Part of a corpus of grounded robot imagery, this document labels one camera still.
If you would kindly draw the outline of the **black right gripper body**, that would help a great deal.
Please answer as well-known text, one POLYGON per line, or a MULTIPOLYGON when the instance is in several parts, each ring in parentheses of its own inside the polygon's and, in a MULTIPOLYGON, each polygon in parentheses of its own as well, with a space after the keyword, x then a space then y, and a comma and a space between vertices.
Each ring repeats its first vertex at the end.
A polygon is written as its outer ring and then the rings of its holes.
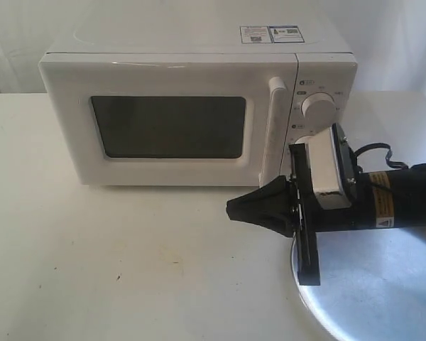
POLYGON ((295 186, 296 279, 301 286, 318 286, 321 281, 317 233, 357 231, 361 229, 361 223, 355 206, 322 209, 312 189, 306 146, 294 144, 290 146, 290 152, 293 162, 291 183, 295 186))

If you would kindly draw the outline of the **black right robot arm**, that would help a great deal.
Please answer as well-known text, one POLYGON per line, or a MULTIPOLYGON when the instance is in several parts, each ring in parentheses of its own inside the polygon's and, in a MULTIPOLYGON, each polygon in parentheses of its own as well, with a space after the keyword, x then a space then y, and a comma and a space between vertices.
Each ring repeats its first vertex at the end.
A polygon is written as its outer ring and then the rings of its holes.
POLYGON ((358 198, 351 207, 324 210, 312 189, 307 149, 290 147, 295 162, 291 178, 279 175, 249 194, 229 200, 230 220, 254 224, 297 247, 297 282, 320 284, 317 233, 392 229, 426 225, 426 163, 372 173, 355 172, 358 198))

